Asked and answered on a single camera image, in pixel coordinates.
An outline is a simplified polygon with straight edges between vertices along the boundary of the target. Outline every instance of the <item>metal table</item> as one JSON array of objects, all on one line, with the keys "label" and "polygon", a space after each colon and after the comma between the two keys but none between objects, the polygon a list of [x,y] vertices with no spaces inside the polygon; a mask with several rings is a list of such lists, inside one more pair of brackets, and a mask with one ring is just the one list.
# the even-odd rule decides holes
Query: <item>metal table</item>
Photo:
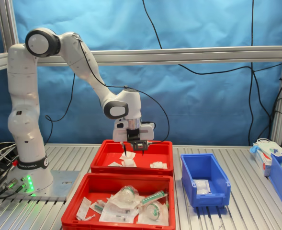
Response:
[{"label": "metal table", "polygon": [[[98,144],[48,144],[53,170],[79,170],[80,183],[90,172]],[[192,208],[181,183],[180,154],[213,153],[231,182],[230,204],[225,208]],[[247,147],[174,146],[176,225],[178,230],[282,230],[282,202]],[[0,200],[0,229],[61,229],[67,202]]]}]

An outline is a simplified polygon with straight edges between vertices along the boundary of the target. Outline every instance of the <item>red plastic bin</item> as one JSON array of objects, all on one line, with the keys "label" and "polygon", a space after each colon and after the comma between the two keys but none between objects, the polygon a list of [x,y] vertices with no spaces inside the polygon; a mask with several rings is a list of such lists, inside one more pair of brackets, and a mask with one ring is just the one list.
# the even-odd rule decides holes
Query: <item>red plastic bin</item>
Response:
[{"label": "red plastic bin", "polygon": [[[125,142],[127,151],[133,152],[130,143]],[[149,145],[148,150],[134,151],[136,168],[133,167],[108,167],[112,162],[121,164],[119,158],[124,152],[120,143],[112,140],[105,140],[99,148],[91,164],[92,173],[120,173],[120,174],[142,174],[142,175],[169,175],[173,176],[173,145],[170,141],[163,141],[158,144]],[[152,169],[150,164],[156,161],[166,163],[167,169]]]},{"label": "red plastic bin", "polygon": [[[169,195],[169,226],[157,226],[136,224],[138,215],[133,224],[99,222],[100,214],[89,209],[86,217],[96,216],[88,221],[76,219],[76,213],[84,197],[94,203],[97,199],[107,202],[107,197],[116,194],[122,187],[132,185],[140,196],[149,196],[159,190],[167,192]],[[170,176],[157,175],[121,175],[109,173],[88,173],[86,174],[66,211],[62,216],[63,230],[175,230],[175,201],[174,201],[174,181]]]}]

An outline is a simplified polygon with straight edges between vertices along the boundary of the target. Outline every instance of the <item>green led light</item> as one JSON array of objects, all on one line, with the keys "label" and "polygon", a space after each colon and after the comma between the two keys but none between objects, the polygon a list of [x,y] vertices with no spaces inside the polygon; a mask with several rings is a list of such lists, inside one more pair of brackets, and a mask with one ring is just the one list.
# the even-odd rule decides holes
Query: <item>green led light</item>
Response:
[{"label": "green led light", "polygon": [[33,191],[33,190],[34,190],[34,187],[33,187],[33,185],[32,185],[31,177],[28,175],[28,176],[27,176],[27,179],[28,179],[28,183],[29,183],[30,189],[31,189],[31,191]]}]

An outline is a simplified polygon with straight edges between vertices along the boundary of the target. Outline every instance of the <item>blue backdrop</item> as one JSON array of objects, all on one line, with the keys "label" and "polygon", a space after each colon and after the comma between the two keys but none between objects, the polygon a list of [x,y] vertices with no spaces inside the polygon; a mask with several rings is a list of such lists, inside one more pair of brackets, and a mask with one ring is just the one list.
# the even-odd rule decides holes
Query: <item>blue backdrop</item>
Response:
[{"label": "blue backdrop", "polygon": [[[249,46],[251,1],[146,0],[163,48]],[[57,34],[74,31],[92,50],[159,48],[141,0],[13,1],[19,40],[29,30],[47,27]],[[282,45],[282,0],[255,2],[254,45]],[[261,69],[277,63],[255,63]],[[197,72],[223,71],[250,63],[186,65]],[[109,85],[129,85],[153,96],[170,120],[174,144],[247,145],[251,116],[248,106],[250,70],[199,76],[177,65],[100,67]],[[263,105],[271,111],[281,66],[256,73]],[[50,122],[59,119],[70,99],[73,73],[69,67],[39,67],[40,127],[44,140]],[[255,87],[252,91],[252,140],[268,124]],[[142,95],[142,117],[155,121],[155,139],[167,133],[166,118],[154,101]],[[0,141],[12,139],[7,129],[11,111],[6,71],[0,71]],[[54,123],[50,142],[101,143],[112,138],[113,121],[103,115],[91,87],[76,78],[67,116]]]}]

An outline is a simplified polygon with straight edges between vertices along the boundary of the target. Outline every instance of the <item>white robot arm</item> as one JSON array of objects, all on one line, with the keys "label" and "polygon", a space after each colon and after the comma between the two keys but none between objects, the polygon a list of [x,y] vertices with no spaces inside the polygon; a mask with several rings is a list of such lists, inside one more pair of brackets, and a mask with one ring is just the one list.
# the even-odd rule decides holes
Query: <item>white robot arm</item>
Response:
[{"label": "white robot arm", "polygon": [[148,140],[154,138],[154,123],[141,122],[139,93],[131,89],[124,89],[118,95],[112,93],[100,77],[93,54],[78,34],[56,35],[46,28],[34,29],[26,36],[25,44],[10,47],[7,67],[12,100],[8,128],[19,153],[18,167],[8,174],[7,180],[16,178],[27,182],[27,177],[31,176],[33,186],[26,183],[23,191],[27,194],[46,188],[53,180],[38,125],[37,62],[38,58],[55,54],[59,54],[77,76],[92,86],[104,114],[115,119],[114,141],[128,141],[134,150],[147,150]]}]

